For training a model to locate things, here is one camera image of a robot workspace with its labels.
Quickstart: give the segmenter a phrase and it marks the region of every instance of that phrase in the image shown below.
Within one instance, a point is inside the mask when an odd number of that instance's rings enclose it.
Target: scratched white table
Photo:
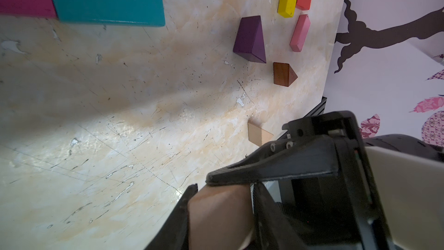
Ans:
[[[142,249],[190,184],[257,148],[321,100],[343,0],[163,0],[166,27],[0,16],[0,248]],[[261,15],[267,64],[232,52]],[[299,78],[273,84],[273,62]]]

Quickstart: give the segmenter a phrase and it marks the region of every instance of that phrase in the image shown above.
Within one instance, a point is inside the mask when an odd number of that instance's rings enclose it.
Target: triangular prism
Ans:
[[[267,63],[261,16],[241,19],[233,52],[250,62]]]
[[[281,86],[290,86],[296,79],[297,75],[287,63],[273,63],[274,83]]]

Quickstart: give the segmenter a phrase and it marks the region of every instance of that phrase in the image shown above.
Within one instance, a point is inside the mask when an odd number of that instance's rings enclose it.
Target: brown triangular block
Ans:
[[[290,86],[296,79],[297,74],[287,63],[273,63],[274,83],[281,86]]]

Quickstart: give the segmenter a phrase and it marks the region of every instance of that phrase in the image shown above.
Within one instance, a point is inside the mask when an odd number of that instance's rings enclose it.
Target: tree decal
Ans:
[[[404,25],[372,30],[364,22],[357,21],[357,14],[350,9],[351,2],[344,0],[347,5],[344,15],[348,20],[348,33],[337,33],[336,41],[349,44],[342,48],[341,56],[337,60],[339,72],[344,62],[358,53],[363,47],[384,48],[403,42],[409,38],[427,39],[438,32],[444,31],[444,8],[426,14],[413,22]]]

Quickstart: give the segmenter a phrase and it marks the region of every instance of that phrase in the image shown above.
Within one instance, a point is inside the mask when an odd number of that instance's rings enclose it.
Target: wall decal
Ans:
[[[444,79],[444,69],[441,70],[439,73],[432,75],[427,80],[430,80],[430,79]]]
[[[357,14],[350,9],[351,2],[344,0],[347,5],[344,15],[348,20],[348,33],[337,33],[336,41],[349,44],[342,48],[341,56],[337,60],[339,72],[343,63],[358,53],[363,47],[384,48],[403,42],[409,38],[426,39],[438,32],[444,31],[444,8],[426,14],[413,22],[404,25],[375,31],[367,27],[364,22],[357,21]]]
[[[430,110],[436,110],[444,106],[444,97],[430,97],[418,103],[410,112],[424,113]]]
[[[422,126],[422,140],[427,144],[444,146],[444,111],[438,111]]]
[[[362,121],[359,128],[362,138],[374,137],[379,130],[380,122],[378,114],[374,114],[370,119]]]

